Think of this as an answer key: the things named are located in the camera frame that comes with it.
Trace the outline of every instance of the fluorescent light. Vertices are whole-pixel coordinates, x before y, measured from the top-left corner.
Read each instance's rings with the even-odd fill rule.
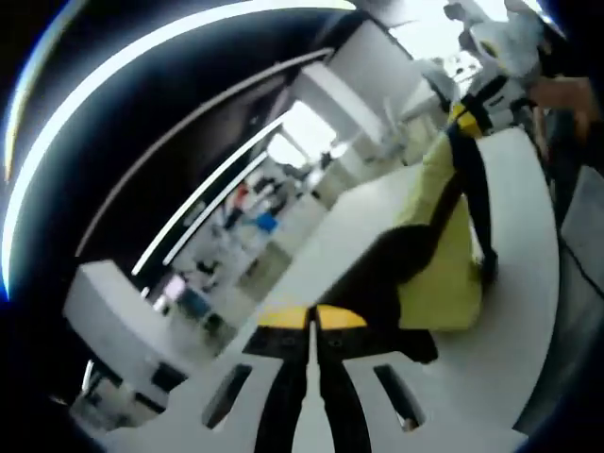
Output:
[[[10,110],[8,111],[7,130],[4,138],[4,178],[8,181],[12,170],[12,157],[14,155],[15,139],[17,138],[17,129],[21,114],[27,102],[27,98],[33,89],[36,79],[40,75],[41,69],[46,62],[57,42],[60,34],[71,22],[71,20],[79,13],[82,7],[86,5],[83,0],[72,0],[65,8],[61,10],[59,15],[53,20],[38,44],[34,48],[25,68],[19,75],[19,81],[15,88],[14,94],[10,101]]]
[[[245,169],[238,174],[230,183],[223,189],[222,192],[218,194],[216,198],[212,200],[212,202],[208,205],[208,207],[199,214],[199,217],[195,219],[185,234],[183,234],[178,242],[172,247],[172,250],[166,255],[166,258],[163,259],[163,264],[168,265],[172,262],[172,260],[176,257],[180,249],[184,246],[185,243],[191,238],[191,236],[195,233],[195,231],[203,224],[208,217],[220,206],[220,204],[225,201],[225,199],[233,192],[241,182],[246,179],[250,173],[252,173],[256,168],[264,162],[264,160],[268,157],[268,153],[266,151],[260,153],[254,160],[252,160]]]
[[[87,392],[88,388],[91,386],[91,376],[92,376],[92,367],[94,363],[92,361],[88,361],[86,363],[86,370],[84,371],[84,378],[82,379],[82,392]]]
[[[283,120],[286,118],[288,113],[289,112],[283,113],[273,123],[266,126],[263,130],[258,132],[254,137],[252,137],[247,142],[245,142],[245,144],[241,148],[239,148],[237,151],[235,151],[233,154],[231,154],[230,157],[227,160],[225,160],[214,171],[214,173],[212,173],[210,175],[210,177],[205,179],[204,182],[202,182],[199,185],[199,187],[197,189],[195,189],[195,192],[193,192],[189,196],[189,198],[187,198],[187,200],[180,206],[180,208],[178,208],[176,210],[176,212],[172,215],[172,217],[170,217],[170,220],[168,220],[168,222],[166,222],[166,224],[161,228],[161,230],[156,235],[156,237],[153,238],[153,241],[151,241],[151,243],[144,250],[144,252],[141,255],[141,257],[139,258],[139,260],[136,261],[136,264],[134,264],[134,267],[132,268],[133,276],[136,276],[141,271],[144,264],[147,262],[147,260],[149,260],[149,257],[151,257],[151,254],[155,251],[156,248],[158,248],[159,243],[161,243],[161,241],[163,241],[163,239],[170,232],[170,230],[174,227],[174,225],[176,225],[178,220],[180,220],[180,218],[183,215],[185,215],[187,210],[208,189],[208,187],[211,186],[216,181],[216,179],[218,179],[220,177],[220,175],[222,173],[224,173],[233,163],[235,163],[241,156],[243,156],[247,151],[249,151],[256,143],[258,143],[260,140],[262,140],[264,137],[266,137],[271,131],[273,131],[277,127],[279,127],[281,125],[281,123],[283,123]]]
[[[65,126],[65,123],[67,123],[84,101],[86,101],[86,99],[88,99],[88,97],[110,77],[127,66],[134,59],[176,36],[231,17],[273,9],[292,8],[334,8],[352,10],[355,9],[355,6],[344,0],[251,0],[201,11],[162,26],[129,44],[92,71],[77,87],[75,87],[49,118],[48,122],[42,128],[40,135],[31,146],[8,202],[7,216],[2,234],[2,278],[7,294],[9,292],[8,283],[10,277],[9,267],[12,239],[15,228],[17,227],[19,212],[25,199],[25,193],[44,154],[46,154],[46,151],[53,140],[60,133],[63,126]]]
[[[535,11],[537,14],[544,14],[544,9],[541,8],[537,0],[523,0],[529,8]]]
[[[153,310],[162,311],[166,305],[168,305],[168,297],[162,294],[158,297],[158,300],[153,303]]]

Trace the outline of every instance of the red object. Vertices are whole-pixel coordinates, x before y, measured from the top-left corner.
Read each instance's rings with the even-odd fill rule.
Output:
[[[243,207],[243,201],[245,200],[245,196],[249,193],[249,189],[247,189],[247,185],[242,184],[237,188],[237,192],[235,193],[235,199],[233,200],[233,206],[235,208],[241,209]]]

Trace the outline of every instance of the white counter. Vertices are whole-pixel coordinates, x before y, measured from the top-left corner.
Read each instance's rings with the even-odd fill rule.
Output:
[[[465,417],[511,427],[549,348],[558,305],[558,244],[547,186],[524,132],[504,130],[478,147],[491,193],[497,283],[476,326],[436,337],[437,361],[404,366],[422,367],[422,381],[412,385],[441,388],[444,404]],[[262,310],[313,304],[393,224],[416,175],[417,167],[405,167],[340,197],[227,350],[243,348]]]
[[[155,312],[113,261],[78,267],[63,315],[113,373],[163,407],[167,393],[152,382],[161,363],[190,376],[213,359],[199,334],[192,341],[188,325]]]

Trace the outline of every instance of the ceiling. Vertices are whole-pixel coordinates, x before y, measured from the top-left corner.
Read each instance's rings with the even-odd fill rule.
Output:
[[[47,118],[100,63],[159,25],[221,3],[228,2],[88,2],[63,31],[30,94],[16,137],[15,168]],[[275,114],[274,104],[296,70],[229,98],[161,147],[119,192],[75,258],[84,231],[116,182],[205,101],[277,62],[339,47],[364,19],[359,12],[282,10],[206,25],[127,65],[69,119],[28,187],[10,263],[12,305],[23,315],[25,347],[37,357],[36,370],[49,391],[73,396],[87,359],[60,317],[77,265],[109,258],[129,271],[199,183],[264,126],[269,112]],[[228,179],[225,174],[212,189],[217,192]],[[162,258],[158,253],[142,278],[160,275]]]

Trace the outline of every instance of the window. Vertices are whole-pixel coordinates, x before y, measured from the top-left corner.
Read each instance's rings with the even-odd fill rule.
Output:
[[[492,21],[508,22],[508,10],[504,0],[474,0]]]
[[[448,57],[460,51],[458,37],[463,24],[450,21],[443,11],[446,0],[422,1],[421,7],[410,11],[410,22],[390,30],[397,41],[414,59]]]
[[[321,153],[328,151],[336,138],[335,130],[300,101],[294,102],[289,116],[283,122],[283,129],[307,154],[311,162],[319,160]]]
[[[301,168],[308,163],[306,156],[281,134],[276,134],[268,143],[267,151],[272,160],[282,165],[290,164],[295,168]]]

